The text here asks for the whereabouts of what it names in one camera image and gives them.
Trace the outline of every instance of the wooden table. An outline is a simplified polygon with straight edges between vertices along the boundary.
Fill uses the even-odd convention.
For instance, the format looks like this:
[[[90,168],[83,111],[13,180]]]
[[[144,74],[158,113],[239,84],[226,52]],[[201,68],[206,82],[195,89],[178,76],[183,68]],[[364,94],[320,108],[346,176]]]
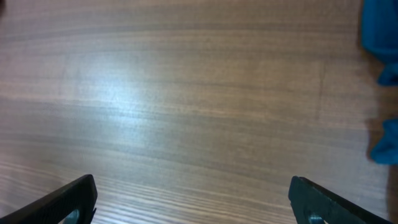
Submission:
[[[0,215],[83,174],[93,223],[295,223],[305,176],[398,222],[367,157],[396,88],[360,0],[8,0]]]

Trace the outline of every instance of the brown wood tabletop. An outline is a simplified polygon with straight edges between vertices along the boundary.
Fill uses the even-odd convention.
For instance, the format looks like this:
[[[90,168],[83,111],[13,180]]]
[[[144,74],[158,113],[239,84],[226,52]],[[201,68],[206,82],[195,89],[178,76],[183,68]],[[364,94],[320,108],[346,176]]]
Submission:
[[[0,216],[83,174],[93,223],[293,224],[292,176],[398,222],[396,88],[360,0],[7,0]]]

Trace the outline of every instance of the blue towel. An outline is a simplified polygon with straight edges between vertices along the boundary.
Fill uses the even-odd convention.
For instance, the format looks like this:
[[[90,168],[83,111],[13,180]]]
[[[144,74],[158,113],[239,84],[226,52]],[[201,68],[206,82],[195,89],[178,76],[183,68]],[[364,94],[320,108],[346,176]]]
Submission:
[[[398,85],[398,0],[365,0],[362,45],[386,66],[380,85]],[[380,164],[398,164],[398,119],[383,123],[384,137],[371,152]]]

